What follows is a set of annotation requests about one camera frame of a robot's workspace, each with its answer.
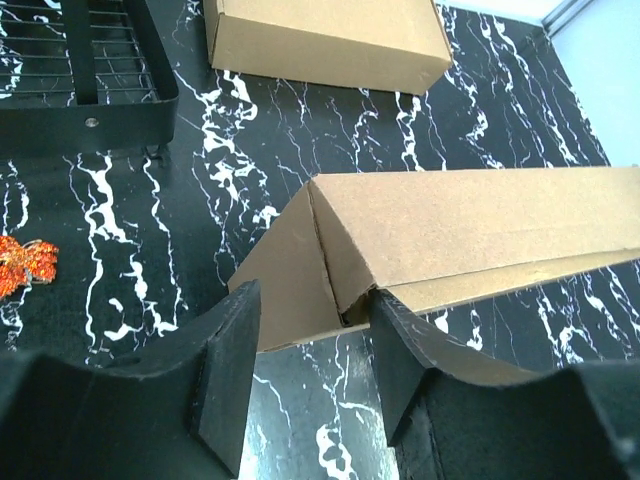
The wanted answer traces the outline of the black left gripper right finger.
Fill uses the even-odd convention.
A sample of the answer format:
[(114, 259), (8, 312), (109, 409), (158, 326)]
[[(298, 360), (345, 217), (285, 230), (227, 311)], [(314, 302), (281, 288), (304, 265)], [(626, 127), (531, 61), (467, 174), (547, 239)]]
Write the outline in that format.
[(535, 372), (455, 340), (387, 290), (369, 298), (374, 374), (404, 479), (635, 479), (639, 365)]

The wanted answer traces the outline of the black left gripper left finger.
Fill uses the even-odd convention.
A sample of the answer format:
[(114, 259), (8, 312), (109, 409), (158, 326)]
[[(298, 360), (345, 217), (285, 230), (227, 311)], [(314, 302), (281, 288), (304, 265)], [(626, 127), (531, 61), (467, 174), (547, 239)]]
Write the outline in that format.
[(5, 479), (235, 479), (261, 316), (249, 281), (110, 364), (1, 356)]

